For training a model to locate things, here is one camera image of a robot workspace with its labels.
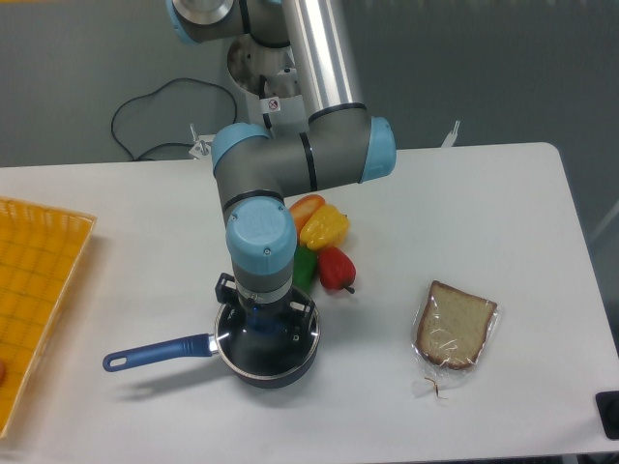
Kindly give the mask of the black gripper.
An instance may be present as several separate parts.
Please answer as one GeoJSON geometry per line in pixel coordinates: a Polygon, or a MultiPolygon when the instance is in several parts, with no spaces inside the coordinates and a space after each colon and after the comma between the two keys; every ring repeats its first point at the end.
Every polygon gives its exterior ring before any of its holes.
{"type": "Polygon", "coordinates": [[[221,273],[215,287],[216,299],[227,305],[231,314],[238,313],[244,319],[275,319],[289,308],[289,322],[294,335],[306,336],[310,333],[312,320],[312,299],[292,298],[291,287],[266,293],[251,292],[244,287],[236,287],[233,275],[221,273]]]}

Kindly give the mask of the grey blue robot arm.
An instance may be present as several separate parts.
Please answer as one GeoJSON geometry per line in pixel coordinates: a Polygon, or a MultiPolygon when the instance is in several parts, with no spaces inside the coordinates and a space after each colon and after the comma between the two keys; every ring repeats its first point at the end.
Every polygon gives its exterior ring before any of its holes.
{"type": "Polygon", "coordinates": [[[240,35],[292,53],[306,130],[274,135],[256,124],[220,130],[211,156],[236,280],[234,304],[252,328],[291,317],[297,244],[288,196],[389,175],[397,160],[387,120],[364,105],[339,1],[171,1],[170,19],[192,43],[240,35]]]}

